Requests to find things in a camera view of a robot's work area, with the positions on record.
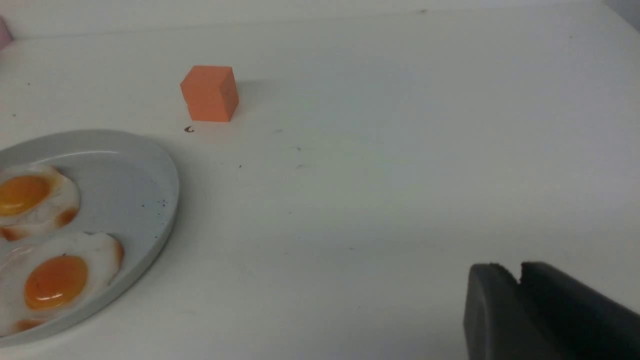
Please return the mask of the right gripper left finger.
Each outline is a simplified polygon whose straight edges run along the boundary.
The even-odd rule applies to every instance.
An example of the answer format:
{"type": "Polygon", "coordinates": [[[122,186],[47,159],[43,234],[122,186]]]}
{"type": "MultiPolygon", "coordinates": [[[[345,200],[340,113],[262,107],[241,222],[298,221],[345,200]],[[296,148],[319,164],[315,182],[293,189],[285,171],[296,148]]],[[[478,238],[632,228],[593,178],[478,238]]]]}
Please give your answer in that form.
{"type": "Polygon", "coordinates": [[[470,267],[462,325],[469,360],[570,359],[517,280],[500,264],[470,267]]]}

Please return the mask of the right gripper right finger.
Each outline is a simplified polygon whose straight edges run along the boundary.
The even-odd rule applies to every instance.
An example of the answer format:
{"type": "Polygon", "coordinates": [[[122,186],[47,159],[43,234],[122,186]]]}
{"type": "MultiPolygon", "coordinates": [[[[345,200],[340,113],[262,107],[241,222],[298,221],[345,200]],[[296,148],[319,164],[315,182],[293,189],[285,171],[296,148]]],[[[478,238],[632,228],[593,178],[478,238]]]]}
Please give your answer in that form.
{"type": "Polygon", "coordinates": [[[639,313],[544,262],[523,262],[519,284],[554,339],[579,360],[640,358],[639,313]]]}

